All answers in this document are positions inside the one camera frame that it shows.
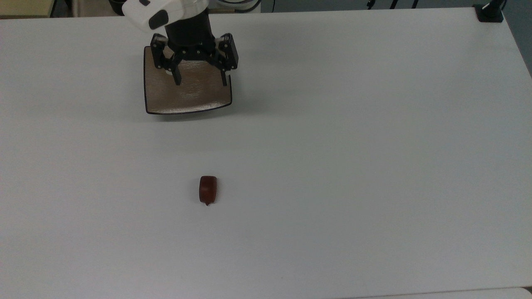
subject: brown plate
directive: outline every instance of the brown plate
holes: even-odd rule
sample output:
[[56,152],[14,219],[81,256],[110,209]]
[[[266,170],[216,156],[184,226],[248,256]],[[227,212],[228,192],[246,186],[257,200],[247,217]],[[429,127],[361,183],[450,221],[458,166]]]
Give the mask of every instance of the brown plate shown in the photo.
[[220,70],[205,61],[179,64],[181,85],[153,63],[150,47],[144,48],[144,99],[150,114],[182,114],[208,111],[232,102],[231,76],[224,86]]

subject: red object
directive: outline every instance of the red object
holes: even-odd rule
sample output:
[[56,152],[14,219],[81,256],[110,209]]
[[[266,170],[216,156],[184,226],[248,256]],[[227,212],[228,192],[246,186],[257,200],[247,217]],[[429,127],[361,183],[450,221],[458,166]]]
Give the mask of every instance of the red object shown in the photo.
[[207,206],[216,200],[218,183],[216,177],[202,176],[199,180],[199,201]]

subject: white robot arm housing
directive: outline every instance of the white robot arm housing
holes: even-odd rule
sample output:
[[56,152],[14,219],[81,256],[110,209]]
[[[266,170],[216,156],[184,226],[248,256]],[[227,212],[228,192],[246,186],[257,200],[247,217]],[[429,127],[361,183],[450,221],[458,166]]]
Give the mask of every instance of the white robot arm housing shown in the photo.
[[145,32],[189,19],[202,13],[209,0],[127,0],[122,6],[124,15]]

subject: black clamp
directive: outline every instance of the black clamp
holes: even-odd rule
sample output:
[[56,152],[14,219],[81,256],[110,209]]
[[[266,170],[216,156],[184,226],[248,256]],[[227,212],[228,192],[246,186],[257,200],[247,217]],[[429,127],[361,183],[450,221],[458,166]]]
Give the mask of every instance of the black clamp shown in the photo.
[[193,46],[173,45],[174,54],[167,58],[164,49],[168,46],[168,39],[164,35],[154,34],[150,43],[153,61],[158,69],[172,72],[176,85],[181,85],[181,73],[178,65],[182,60],[206,61],[221,72],[222,82],[227,86],[226,72],[238,67],[238,53],[235,41],[231,34],[227,33],[215,40],[216,47],[204,46],[199,43]]

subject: black cable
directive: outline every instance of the black cable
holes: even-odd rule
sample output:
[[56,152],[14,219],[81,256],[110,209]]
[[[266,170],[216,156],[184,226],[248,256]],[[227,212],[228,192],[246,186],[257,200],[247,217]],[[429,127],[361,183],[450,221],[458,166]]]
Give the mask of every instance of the black cable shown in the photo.
[[376,0],[369,0],[366,6],[368,7],[368,10],[370,10],[375,5]]
[[246,12],[250,12],[252,10],[254,10],[255,8],[257,8],[257,6],[259,6],[259,4],[261,4],[262,0],[257,0],[257,3],[255,3],[255,5],[251,6],[250,8],[246,9],[246,10],[235,10],[236,13],[246,13]]

